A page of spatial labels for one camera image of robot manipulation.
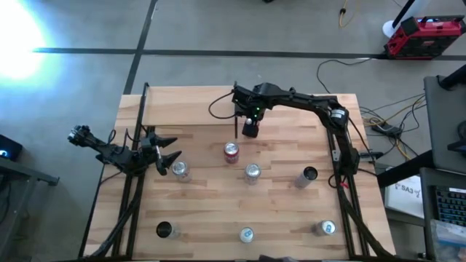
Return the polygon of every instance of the silver can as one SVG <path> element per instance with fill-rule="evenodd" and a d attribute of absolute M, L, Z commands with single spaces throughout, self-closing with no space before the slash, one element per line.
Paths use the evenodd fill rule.
<path fill-rule="evenodd" d="M 245 227 L 240 232 L 240 240 L 243 243 L 251 243 L 254 239 L 254 231 L 250 227 Z"/>
<path fill-rule="evenodd" d="M 248 164 L 245 168 L 245 182 L 249 185 L 257 184 L 258 178 L 261 176 L 261 167 L 258 164 Z"/>
<path fill-rule="evenodd" d="M 192 176 L 189 174 L 188 164 L 186 162 L 175 162 L 172 165 L 172 172 L 175 174 L 176 179 L 182 183 L 188 183 L 192 179 Z"/>
<path fill-rule="evenodd" d="M 314 226 L 313 231 L 318 236 L 331 236 L 335 234 L 336 226 L 333 221 L 321 221 Z"/>
<path fill-rule="evenodd" d="M 296 188 L 305 188 L 317 178 L 317 170 L 314 167 L 306 167 L 294 181 Z"/>
<path fill-rule="evenodd" d="M 157 236 L 160 238 L 174 239 L 179 237 L 180 229 L 174 223 L 169 223 L 167 221 L 160 222 L 156 229 Z"/>

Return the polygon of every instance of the red can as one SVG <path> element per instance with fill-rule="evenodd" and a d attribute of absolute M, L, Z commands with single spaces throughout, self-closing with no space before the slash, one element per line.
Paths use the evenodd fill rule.
<path fill-rule="evenodd" d="M 240 147 L 235 142 L 228 142 L 224 147 L 225 161 L 229 164 L 238 163 L 240 159 Z"/>

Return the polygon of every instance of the wooden table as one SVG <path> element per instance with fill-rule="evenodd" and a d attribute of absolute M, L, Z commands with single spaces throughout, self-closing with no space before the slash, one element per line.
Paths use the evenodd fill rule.
<path fill-rule="evenodd" d="M 227 164 L 222 150 L 225 142 L 234 140 L 234 121 L 214 119 L 207 109 L 215 98 L 230 90 L 231 87 L 149 88 L 143 124 L 156 126 L 156 133 L 163 137 L 178 137 L 163 153 L 182 150 L 179 160 L 191 167 L 193 180 L 178 183 L 171 172 L 162 177 L 154 167 L 148 169 L 133 258 L 256 260 L 260 254 L 296 259 L 347 258 L 338 197 L 327 182 L 333 169 L 326 131 L 317 116 L 276 106 L 265 113 L 256 139 L 243 137 L 239 130 L 240 160 Z M 356 96 L 338 95 L 338 99 L 366 136 Z M 140 95 L 122 97 L 115 124 L 117 143 L 122 142 L 125 128 L 130 134 L 134 132 L 139 100 Z M 228 97 L 215 104 L 213 112 L 228 116 L 233 108 Z M 352 127 L 349 133 L 353 146 L 364 151 Z M 243 180 L 249 163 L 262 167 L 254 186 Z M 318 170 L 317 180 L 302 190 L 292 187 L 294 178 L 308 165 Z M 360 166 L 372 170 L 369 164 Z M 106 167 L 103 177 L 116 171 Z M 114 227 L 124 181 L 121 175 L 101 186 L 84 254 L 92 253 Z M 355 182 L 364 222 L 384 248 L 395 254 L 376 178 L 359 172 Z M 330 237 L 310 233 L 310 227 L 324 219 L 335 221 L 337 232 Z M 155 228 L 161 221 L 176 222 L 181 237 L 160 239 Z M 240 229 L 246 226 L 255 232 L 250 244 L 239 240 Z M 354 224 L 352 232 L 360 253 Z M 124 235 L 123 247 L 127 244 L 125 238 Z"/>

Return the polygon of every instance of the yellow cable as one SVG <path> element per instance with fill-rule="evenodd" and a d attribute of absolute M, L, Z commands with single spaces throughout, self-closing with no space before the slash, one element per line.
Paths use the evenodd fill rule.
<path fill-rule="evenodd" d="M 400 141 L 399 141 L 399 140 L 396 140 L 395 143 L 396 143 L 396 147 L 398 148 L 399 152 L 400 152 L 407 160 L 411 160 L 411 157 L 409 157 L 408 154 L 407 154 L 405 151 L 403 151 L 403 150 L 401 149 L 401 147 L 400 147 Z"/>
<path fill-rule="evenodd" d="M 380 119 L 380 122 L 367 124 L 366 127 L 372 127 L 372 126 L 376 126 L 376 125 L 378 125 L 378 124 L 382 124 L 382 123 L 384 123 L 384 122 L 387 122 L 388 120 L 390 120 L 390 119 L 392 119 L 393 117 L 397 116 L 399 113 L 405 111 L 406 109 L 408 109 L 408 108 L 410 108 L 410 107 L 412 107 L 412 106 L 414 106 L 414 105 L 418 105 L 418 104 L 420 104 L 420 103 L 422 103 L 422 102 L 424 102 L 424 100 L 419 100 L 419 101 L 417 101 L 417 102 L 414 102 L 414 103 L 412 103 L 411 105 L 406 106 L 406 107 L 402 108 L 401 110 L 399 110 L 398 112 L 394 113 L 391 117 L 385 119 L 384 121 Z"/>
<path fill-rule="evenodd" d="M 348 0 L 344 0 L 344 4 L 343 4 L 343 7 L 344 9 L 347 8 L 347 4 L 348 4 Z M 355 12 L 352 14 L 352 16 L 349 18 L 348 22 L 343 24 L 343 17 L 344 17 L 344 13 L 341 13 L 340 14 L 340 18 L 339 18 L 339 26 L 340 28 L 345 28 L 347 25 L 349 25 L 351 23 L 351 20 L 356 16 L 356 14 L 358 13 L 358 10 L 359 10 L 359 0 L 356 0 L 356 9 L 355 9 Z"/>

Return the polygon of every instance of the can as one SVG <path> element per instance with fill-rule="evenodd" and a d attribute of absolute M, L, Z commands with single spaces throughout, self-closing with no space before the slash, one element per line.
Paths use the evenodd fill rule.
<path fill-rule="evenodd" d="M 254 231 L 250 227 L 245 227 L 240 232 L 240 240 L 243 243 L 251 243 L 254 239 Z"/>
<path fill-rule="evenodd" d="M 174 239 L 181 235 L 178 226 L 167 221 L 160 222 L 156 231 L 160 238 Z"/>
<path fill-rule="evenodd" d="M 331 236 L 335 234 L 336 226 L 333 221 L 324 220 L 317 223 L 313 230 L 318 236 Z"/>
<path fill-rule="evenodd" d="M 225 161 L 229 164 L 235 164 L 240 158 L 240 146 L 235 142 L 228 142 L 224 147 Z"/>
<path fill-rule="evenodd" d="M 192 176 L 189 174 L 188 164 L 186 162 L 175 162 L 172 165 L 172 172 L 175 174 L 176 179 L 182 183 L 188 183 L 192 179 Z"/>
<path fill-rule="evenodd" d="M 317 170 L 314 167 L 306 167 L 294 181 L 296 188 L 305 188 L 317 178 Z"/>
<path fill-rule="evenodd" d="M 261 167 L 258 164 L 248 164 L 245 168 L 245 182 L 249 185 L 255 185 L 261 172 Z"/>

